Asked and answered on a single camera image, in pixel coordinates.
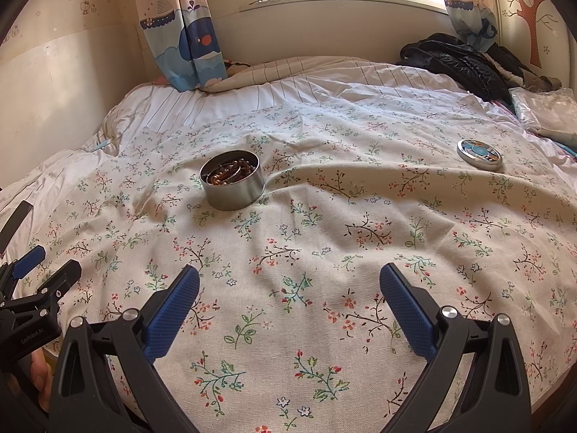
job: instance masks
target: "round tin lid with sticker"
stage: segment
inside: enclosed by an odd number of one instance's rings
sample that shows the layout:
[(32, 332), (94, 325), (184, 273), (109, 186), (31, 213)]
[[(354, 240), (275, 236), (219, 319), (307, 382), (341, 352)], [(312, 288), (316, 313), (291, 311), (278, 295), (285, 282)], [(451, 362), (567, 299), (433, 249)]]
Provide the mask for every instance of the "round tin lid with sticker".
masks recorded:
[(485, 171), (496, 171), (503, 165), (503, 157), (491, 145), (478, 140), (461, 140), (457, 153), (470, 165)]

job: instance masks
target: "finger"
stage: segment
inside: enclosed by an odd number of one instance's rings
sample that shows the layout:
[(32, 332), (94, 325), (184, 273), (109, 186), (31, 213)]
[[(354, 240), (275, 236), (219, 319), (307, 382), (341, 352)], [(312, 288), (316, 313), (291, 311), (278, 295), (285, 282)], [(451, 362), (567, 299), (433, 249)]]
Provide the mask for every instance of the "finger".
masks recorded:
[(44, 352), (39, 348), (32, 352), (32, 364), (30, 365), (30, 379), (34, 386), (41, 392), (48, 376), (48, 363), (44, 358)]
[(44, 389), (38, 395), (38, 405), (45, 411), (48, 412), (50, 410), (50, 393), (52, 392), (52, 368), (49, 364), (47, 366), (47, 376), (46, 382), (44, 383)]

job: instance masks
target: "clothes pile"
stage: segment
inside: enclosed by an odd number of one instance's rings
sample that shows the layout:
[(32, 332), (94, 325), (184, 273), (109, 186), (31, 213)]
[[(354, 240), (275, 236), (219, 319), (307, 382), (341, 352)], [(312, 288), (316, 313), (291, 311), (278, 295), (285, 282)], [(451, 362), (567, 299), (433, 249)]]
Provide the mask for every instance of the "clothes pile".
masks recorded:
[(511, 105), (509, 88), (538, 93), (561, 88), (557, 78), (537, 76), (504, 47), (494, 44), (482, 53), (448, 34), (436, 33), (405, 45), (400, 57), (397, 65), (448, 75), (484, 101)]

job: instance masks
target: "curtain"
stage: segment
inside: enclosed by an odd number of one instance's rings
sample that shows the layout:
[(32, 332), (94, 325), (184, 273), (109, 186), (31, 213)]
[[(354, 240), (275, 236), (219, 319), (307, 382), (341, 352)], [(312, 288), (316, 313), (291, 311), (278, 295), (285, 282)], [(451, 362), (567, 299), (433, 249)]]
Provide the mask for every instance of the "curtain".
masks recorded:
[(136, 6), (152, 54), (178, 91), (227, 78), (207, 0), (136, 0)]
[(445, 0), (457, 35), (485, 52), (497, 39), (496, 0)]

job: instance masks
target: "plastic bag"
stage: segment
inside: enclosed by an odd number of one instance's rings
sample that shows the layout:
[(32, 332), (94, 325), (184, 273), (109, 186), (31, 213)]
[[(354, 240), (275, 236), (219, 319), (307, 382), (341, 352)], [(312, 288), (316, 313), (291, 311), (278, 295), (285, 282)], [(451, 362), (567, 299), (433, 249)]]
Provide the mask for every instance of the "plastic bag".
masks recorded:
[(517, 118), (526, 130), (577, 148), (577, 102), (572, 89), (549, 93), (531, 93), (523, 88), (509, 91)]

